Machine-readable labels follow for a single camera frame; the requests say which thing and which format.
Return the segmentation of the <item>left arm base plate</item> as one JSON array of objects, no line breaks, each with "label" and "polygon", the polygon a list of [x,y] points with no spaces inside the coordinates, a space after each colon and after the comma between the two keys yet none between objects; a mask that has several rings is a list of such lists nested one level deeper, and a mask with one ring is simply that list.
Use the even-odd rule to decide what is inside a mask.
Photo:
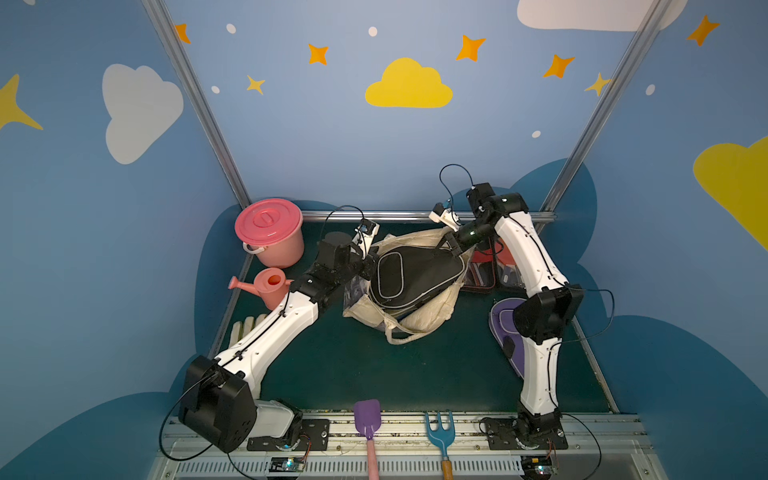
[{"label": "left arm base plate", "polygon": [[248,451],[326,451],[330,436],[330,421],[326,418],[302,418],[295,420],[279,438],[270,436],[249,437]]}]

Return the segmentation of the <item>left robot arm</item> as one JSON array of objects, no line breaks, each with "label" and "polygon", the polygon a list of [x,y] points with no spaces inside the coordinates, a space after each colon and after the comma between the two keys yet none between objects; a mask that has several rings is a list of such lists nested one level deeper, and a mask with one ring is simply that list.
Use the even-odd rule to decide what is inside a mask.
[{"label": "left robot arm", "polygon": [[172,407],[179,421],[224,453],[250,436],[296,442],[300,412],[260,398],[261,383],[274,360],[327,308],[354,278],[370,274],[379,225],[361,222],[351,237],[330,232],[319,243],[311,267],[293,280],[277,307],[234,346],[215,358],[199,356],[188,366],[184,392]]}]

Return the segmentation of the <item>purple paddle case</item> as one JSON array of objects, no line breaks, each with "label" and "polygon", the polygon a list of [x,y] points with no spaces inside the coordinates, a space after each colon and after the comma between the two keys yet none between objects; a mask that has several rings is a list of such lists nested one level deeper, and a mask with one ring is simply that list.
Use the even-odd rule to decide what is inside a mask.
[{"label": "purple paddle case", "polygon": [[514,309],[523,304],[521,298],[507,298],[496,302],[489,314],[489,327],[516,375],[523,379],[525,353],[523,337],[514,323]]}]

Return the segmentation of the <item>cream canvas tote bag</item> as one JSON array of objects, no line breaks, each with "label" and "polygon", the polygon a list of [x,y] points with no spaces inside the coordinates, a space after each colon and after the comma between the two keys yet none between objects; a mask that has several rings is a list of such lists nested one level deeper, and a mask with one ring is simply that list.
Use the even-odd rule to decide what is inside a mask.
[{"label": "cream canvas tote bag", "polygon": [[387,235],[371,247],[373,273],[345,286],[343,315],[384,333],[391,345],[421,339],[454,312],[472,250],[441,242],[449,227]]}]

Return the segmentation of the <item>clear-packaged red paddle set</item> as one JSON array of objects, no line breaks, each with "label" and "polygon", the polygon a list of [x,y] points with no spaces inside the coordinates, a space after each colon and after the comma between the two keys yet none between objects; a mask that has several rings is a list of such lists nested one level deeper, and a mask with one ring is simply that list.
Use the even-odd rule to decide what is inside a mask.
[{"label": "clear-packaged red paddle set", "polygon": [[507,289],[525,291],[525,282],[510,250],[501,238],[497,238],[494,247],[497,282]]}]

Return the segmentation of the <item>black white-piped paddle case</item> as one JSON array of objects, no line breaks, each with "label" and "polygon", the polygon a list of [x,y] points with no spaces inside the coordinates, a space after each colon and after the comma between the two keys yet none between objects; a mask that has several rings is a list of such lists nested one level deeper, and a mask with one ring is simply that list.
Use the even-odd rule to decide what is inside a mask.
[{"label": "black white-piped paddle case", "polygon": [[402,317],[461,280],[467,262],[449,250],[399,246],[379,256],[369,295],[382,310]]}]

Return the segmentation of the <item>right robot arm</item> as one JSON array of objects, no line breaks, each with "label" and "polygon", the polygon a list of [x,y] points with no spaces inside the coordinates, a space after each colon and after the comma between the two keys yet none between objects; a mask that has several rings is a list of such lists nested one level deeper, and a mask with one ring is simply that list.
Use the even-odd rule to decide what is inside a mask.
[{"label": "right robot arm", "polygon": [[467,200],[474,220],[454,227],[438,245],[447,245],[458,255],[496,235],[515,260],[527,293],[527,299],[513,309],[524,351],[516,435],[522,443],[540,442],[561,428],[556,393],[558,356],[584,290],[569,284],[557,269],[520,194],[499,195],[490,184],[480,183],[467,192]]}]

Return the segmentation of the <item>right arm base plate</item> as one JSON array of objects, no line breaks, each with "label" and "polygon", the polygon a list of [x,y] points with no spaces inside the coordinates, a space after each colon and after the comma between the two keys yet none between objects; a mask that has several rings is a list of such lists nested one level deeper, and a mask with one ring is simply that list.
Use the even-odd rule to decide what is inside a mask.
[{"label": "right arm base plate", "polygon": [[525,421],[517,418],[483,417],[479,428],[486,436],[491,450],[556,450],[569,448],[561,429],[536,432]]}]

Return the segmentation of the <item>black red paddle case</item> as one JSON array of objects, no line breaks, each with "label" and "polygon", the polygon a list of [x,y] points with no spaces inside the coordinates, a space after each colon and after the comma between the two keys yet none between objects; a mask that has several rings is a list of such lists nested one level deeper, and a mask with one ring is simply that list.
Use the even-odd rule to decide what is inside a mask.
[{"label": "black red paddle case", "polygon": [[474,249],[465,275],[462,291],[484,293],[496,286],[496,260],[490,243],[485,241]]}]

